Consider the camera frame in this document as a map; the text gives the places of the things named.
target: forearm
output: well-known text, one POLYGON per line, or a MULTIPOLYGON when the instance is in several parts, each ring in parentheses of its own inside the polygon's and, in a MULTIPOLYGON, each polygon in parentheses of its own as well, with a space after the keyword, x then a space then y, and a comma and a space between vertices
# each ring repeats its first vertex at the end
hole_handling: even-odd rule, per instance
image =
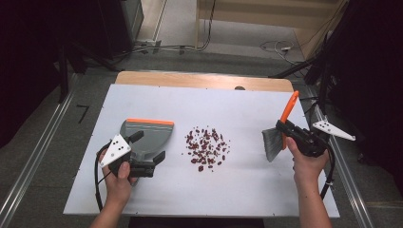
POLYGON ((112 228, 117 227, 119 218, 124 207, 116 203, 106 203, 104 209, 98 217, 92 222, 91 228, 112 228))
POLYGON ((317 189, 317 183, 298 187, 299 220, 304 227, 332 227, 323 200, 317 189))

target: gray floor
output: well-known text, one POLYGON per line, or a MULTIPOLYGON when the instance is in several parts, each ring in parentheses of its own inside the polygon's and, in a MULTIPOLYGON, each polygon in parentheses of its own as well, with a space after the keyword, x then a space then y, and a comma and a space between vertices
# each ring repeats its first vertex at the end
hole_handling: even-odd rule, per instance
MULTIPOLYGON (((180 0, 170 0, 171 4, 183 4, 180 0)), ((164 18, 166 25, 162 25, 159 38, 165 45, 181 43, 180 39, 187 36, 188 41, 193 31, 172 35, 169 29, 169 18, 175 18, 175 13, 167 13, 164 18)), ((293 34, 287 28, 274 29, 271 34, 265 34, 264 41, 290 40, 293 34)), ((290 64, 274 53, 261 50, 259 47, 247 47, 249 43, 237 39, 228 41, 232 46, 220 45, 217 39, 212 39, 212 46, 206 52, 186 52, 180 55, 177 51, 160 50, 157 54, 134 53, 119 63, 119 67, 126 70, 162 70, 182 72, 211 72, 236 74, 247 77, 266 77, 282 72, 290 64), (248 48, 247 54, 240 54, 235 49, 248 48)), ((300 61, 300 53, 291 55, 295 61, 300 61)), ((51 140, 48 150, 40 163, 29 188, 22 198, 9 227, 87 227, 93 217, 64 216, 63 210, 67 197, 74 181, 75 173, 81 163, 86 145, 97 121, 104 97, 110 84, 116 79, 117 73, 110 72, 101 66, 90 68, 86 75, 80 76, 80 82, 67 112, 60 122, 59 128, 51 140), (89 110, 81 123, 83 109, 77 105, 88 105, 89 110)), ((300 91, 300 97, 307 97, 307 85, 301 80, 301 73, 287 77, 293 82, 295 89, 300 91)), ((3 204, 10 187, 18 178, 22 168, 29 159, 33 148, 41 138, 48 120, 57 106, 59 89, 49 94, 37 110, 21 127, 12 142, 0 149, 0 203, 3 204)), ((309 102, 302 102, 304 109, 310 106, 309 102)), ((342 113, 336 108, 328 107, 330 120, 340 128, 348 131, 350 126, 344 120, 342 113)), ((393 178, 382 168, 361 164, 356 161, 359 154, 354 142, 340 141, 344 157, 358 185, 363 200, 368 204, 368 210, 375 227, 402 227, 403 208, 396 202, 402 197, 396 190, 393 178)), ((338 173, 335 173, 335 190, 333 190, 340 218, 333 219, 335 227, 358 227, 355 212, 345 193, 344 186, 338 173)), ((128 218, 122 218, 121 227, 127 226, 128 218)), ((298 227, 297 218, 268 218, 266 227, 298 227)))

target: human hand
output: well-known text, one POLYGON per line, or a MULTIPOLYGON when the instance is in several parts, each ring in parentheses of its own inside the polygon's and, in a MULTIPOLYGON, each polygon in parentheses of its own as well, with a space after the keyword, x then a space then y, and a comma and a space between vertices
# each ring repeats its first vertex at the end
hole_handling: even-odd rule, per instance
POLYGON ((315 187, 317 188, 317 179, 320 172, 329 160, 329 153, 326 150, 323 155, 313 158, 303 155, 297 148, 296 142, 290 138, 286 138, 287 146, 293 154, 294 158, 294 181, 297 188, 315 187))
MULTIPOLYGON (((104 158, 107 150, 101 153, 100 161, 104 158)), ((109 174, 110 169, 107 166, 103 168, 104 177, 109 174)), ((128 202, 131 194, 131 183, 135 182, 137 179, 131 178, 130 181, 127 180, 130 174, 130 164, 125 161, 121 164, 118 171, 118 177, 113 174, 108 175, 105 178, 106 182, 106 203, 105 207, 113 206, 116 210, 122 211, 128 202)))

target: scattered brown particles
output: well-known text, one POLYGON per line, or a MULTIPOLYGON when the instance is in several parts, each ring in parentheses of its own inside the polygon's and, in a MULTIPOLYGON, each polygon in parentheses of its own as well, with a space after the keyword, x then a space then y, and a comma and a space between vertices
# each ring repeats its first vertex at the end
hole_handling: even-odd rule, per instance
POLYGON ((204 170, 204 164, 207 164, 209 169, 214 167, 214 164, 221 165, 225 161, 225 153, 230 152, 230 146, 224 140, 222 134, 219 134, 216 128, 209 129, 193 127, 184 137, 186 139, 186 148, 189 150, 187 154, 191 156, 191 162, 197 164, 199 172, 204 170))

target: table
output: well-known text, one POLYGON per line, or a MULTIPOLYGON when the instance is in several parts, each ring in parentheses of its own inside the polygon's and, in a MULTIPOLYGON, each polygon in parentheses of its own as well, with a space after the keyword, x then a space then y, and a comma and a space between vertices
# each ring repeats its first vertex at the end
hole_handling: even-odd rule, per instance
MULTIPOLYGON (((347 0, 220 0, 213 20, 294 28, 305 59, 313 57, 325 34, 336 27, 347 0)), ((200 19, 209 20, 213 0, 198 0, 195 47, 200 19)))
MULTIPOLYGON (((175 127, 171 139, 165 147, 165 161, 157 166, 154 178, 142 179, 133 189, 124 214, 226 218, 297 216, 297 189, 293 180, 292 155, 289 151, 284 151, 274 162, 269 163, 265 158, 261 139, 261 130, 265 126, 271 128, 269 125, 274 126, 277 120, 268 118, 266 113, 268 116, 280 116, 292 91, 291 83, 281 79, 218 74, 121 72, 116 85, 110 87, 106 96, 104 108, 70 192, 65 214, 98 213, 90 174, 93 170, 93 151, 107 141, 110 131, 120 127, 122 119, 127 118, 127 113, 135 113, 136 118, 147 115, 150 119, 161 116, 170 118, 171 121, 176 119, 173 120, 175 127), (242 86, 248 91, 234 90, 236 86, 242 86), (209 113, 214 115, 202 113, 201 118, 197 116, 198 113, 192 112, 199 108, 198 103, 189 106, 191 108, 178 108, 187 97, 198 99, 200 94, 207 101, 213 101, 214 98, 226 101, 225 109, 215 111, 221 107, 220 103, 209 102, 209 113), (132 102, 132 98, 141 99, 132 102), (158 107, 163 108, 155 109, 154 102, 162 99, 165 100, 158 103, 158 107), (169 109, 170 102, 177 100, 180 101, 179 104, 169 109), (270 105, 258 105, 256 110, 248 108, 250 104, 266 104, 267 101, 270 105), (227 159, 222 166, 215 166, 214 172, 205 168, 205 172, 199 173, 197 166, 192 166, 187 154, 182 152, 183 132, 188 130, 188 123, 214 123, 218 131, 222 130, 224 138, 230 139, 231 154, 226 154, 227 159)), ((289 119, 301 127, 307 127, 300 102, 289 119)), ((324 180, 322 172, 319 184, 322 185, 324 180)), ((101 186, 100 190, 105 200, 105 187, 101 186)), ((330 191, 324 202, 330 217, 339 217, 330 191)))

